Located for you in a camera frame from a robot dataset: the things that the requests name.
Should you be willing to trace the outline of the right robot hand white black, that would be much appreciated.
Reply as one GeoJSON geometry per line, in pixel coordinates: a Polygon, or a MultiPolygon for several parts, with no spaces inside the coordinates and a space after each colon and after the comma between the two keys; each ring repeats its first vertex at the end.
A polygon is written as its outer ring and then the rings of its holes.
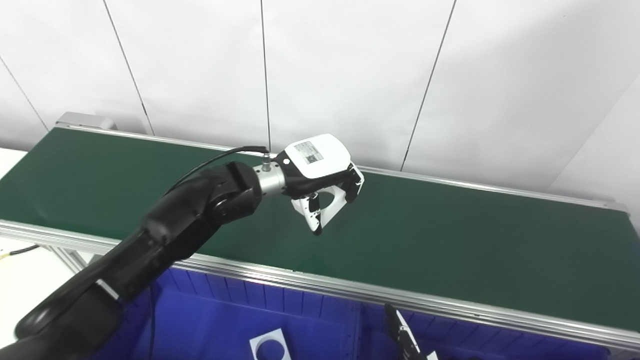
{"type": "Polygon", "coordinates": [[[384,303],[384,323],[389,337],[394,341],[398,349],[400,360],[438,360],[435,351],[423,352],[408,322],[402,313],[390,303],[384,303]]]}

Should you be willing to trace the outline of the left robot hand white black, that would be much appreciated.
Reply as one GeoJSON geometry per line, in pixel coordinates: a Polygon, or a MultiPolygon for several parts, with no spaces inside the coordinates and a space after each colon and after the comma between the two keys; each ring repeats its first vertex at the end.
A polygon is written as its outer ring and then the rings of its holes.
{"type": "Polygon", "coordinates": [[[329,133],[291,143],[273,161],[283,174],[282,193],[316,236],[354,202],[365,182],[349,150],[329,133]]]}

